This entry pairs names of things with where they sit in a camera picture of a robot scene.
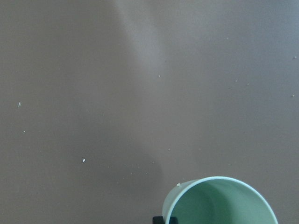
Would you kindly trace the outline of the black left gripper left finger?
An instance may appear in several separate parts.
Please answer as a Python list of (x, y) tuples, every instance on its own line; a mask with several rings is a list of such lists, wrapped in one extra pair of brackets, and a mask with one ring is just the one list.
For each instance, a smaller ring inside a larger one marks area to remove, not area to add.
[(152, 218), (153, 224), (164, 224), (164, 218), (162, 216), (155, 216)]

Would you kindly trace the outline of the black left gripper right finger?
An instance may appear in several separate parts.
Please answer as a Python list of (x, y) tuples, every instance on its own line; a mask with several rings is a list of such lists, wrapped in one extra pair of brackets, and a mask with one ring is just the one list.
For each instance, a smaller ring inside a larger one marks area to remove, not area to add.
[(177, 219), (177, 217), (170, 217), (170, 219), (169, 219), (169, 224), (178, 224), (178, 219)]

